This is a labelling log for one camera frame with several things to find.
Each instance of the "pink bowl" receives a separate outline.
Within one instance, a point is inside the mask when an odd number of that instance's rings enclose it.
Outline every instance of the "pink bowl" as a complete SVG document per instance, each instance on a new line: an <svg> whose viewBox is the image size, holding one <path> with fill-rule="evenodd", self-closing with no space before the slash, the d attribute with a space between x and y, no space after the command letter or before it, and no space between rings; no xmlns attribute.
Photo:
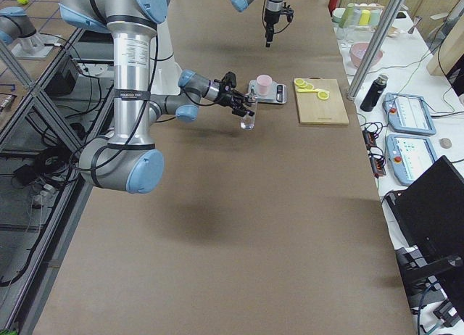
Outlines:
<svg viewBox="0 0 464 335"><path fill-rule="evenodd" d="M368 49L369 43L355 43L352 44L351 49L349 49L349 57L351 58L352 64L358 68L361 64L361 59L363 59L365 51ZM376 58L372 62L372 65L376 65L384 56L384 52L378 50Z"/></svg>

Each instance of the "label on robot arm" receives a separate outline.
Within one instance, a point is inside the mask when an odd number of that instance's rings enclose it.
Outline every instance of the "label on robot arm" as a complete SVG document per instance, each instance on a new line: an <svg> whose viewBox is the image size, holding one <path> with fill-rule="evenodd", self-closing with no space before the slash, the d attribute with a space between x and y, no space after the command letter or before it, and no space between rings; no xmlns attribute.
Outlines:
<svg viewBox="0 0 464 335"><path fill-rule="evenodd" d="M119 56L115 58L115 65L148 69L149 43L147 41L116 38L115 46L119 49Z"/></svg>

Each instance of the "blue tablet device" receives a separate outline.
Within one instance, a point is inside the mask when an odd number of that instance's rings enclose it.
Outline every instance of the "blue tablet device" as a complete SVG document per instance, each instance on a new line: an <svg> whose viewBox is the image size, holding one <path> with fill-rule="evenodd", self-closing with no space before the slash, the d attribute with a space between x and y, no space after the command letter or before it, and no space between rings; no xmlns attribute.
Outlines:
<svg viewBox="0 0 464 335"><path fill-rule="evenodd" d="M430 139L422 136L390 134L386 150L393 173L405 186L411 185L437 160Z"/></svg>
<svg viewBox="0 0 464 335"><path fill-rule="evenodd" d="M396 132L432 136L436 133L427 103L422 96L387 93L384 110Z"/></svg>

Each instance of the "clear water bottle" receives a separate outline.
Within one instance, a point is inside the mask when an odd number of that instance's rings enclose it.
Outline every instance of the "clear water bottle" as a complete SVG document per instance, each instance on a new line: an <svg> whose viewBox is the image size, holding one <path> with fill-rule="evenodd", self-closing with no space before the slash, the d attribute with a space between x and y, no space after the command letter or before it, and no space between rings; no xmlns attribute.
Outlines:
<svg viewBox="0 0 464 335"><path fill-rule="evenodd" d="M249 112L242 117L240 121L240 127L244 130L251 130L254 127L254 119L256 118L256 111L258 109L257 96L254 92L254 87L251 88L250 93L246 98L245 106L249 110Z"/></svg>

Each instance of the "blue joint cap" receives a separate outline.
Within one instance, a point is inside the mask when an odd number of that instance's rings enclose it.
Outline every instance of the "blue joint cap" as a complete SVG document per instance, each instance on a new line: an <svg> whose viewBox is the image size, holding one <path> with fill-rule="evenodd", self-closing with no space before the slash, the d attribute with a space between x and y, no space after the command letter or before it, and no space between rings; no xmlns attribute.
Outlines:
<svg viewBox="0 0 464 335"><path fill-rule="evenodd" d="M136 0L144 14L153 22L160 24L166 21L166 0Z"/></svg>
<svg viewBox="0 0 464 335"><path fill-rule="evenodd" d="M233 7L235 7L235 10L238 12L243 12L246 9L248 9L248 1L247 0L231 0L231 3Z"/></svg>
<svg viewBox="0 0 464 335"><path fill-rule="evenodd" d="M0 30L0 40L2 40L6 45L10 45L13 42L13 38L6 34L5 32L2 32Z"/></svg>
<svg viewBox="0 0 464 335"><path fill-rule="evenodd" d="M185 69L181 73L179 81L177 82L177 86L181 88L186 87L187 83L189 83L190 79L192 79L194 75L195 75L194 71Z"/></svg>
<svg viewBox="0 0 464 335"><path fill-rule="evenodd" d="M5 7L0 10L0 16L27 16L21 7Z"/></svg>
<svg viewBox="0 0 464 335"><path fill-rule="evenodd" d="M183 123L192 123L198 116L198 107L193 104L183 105L175 111L175 117L177 120Z"/></svg>
<svg viewBox="0 0 464 335"><path fill-rule="evenodd" d="M90 18L89 16L85 16L80 12L77 12L66 5L59 4L59 12L61 14L61 18L73 25L77 28L82 28L85 30L91 30L97 33L110 33L108 28L101 22Z"/></svg>
<svg viewBox="0 0 464 335"><path fill-rule="evenodd" d="M125 190L130 194L146 194L161 180L165 169L165 159L159 150L149 150L143 154L128 176Z"/></svg>

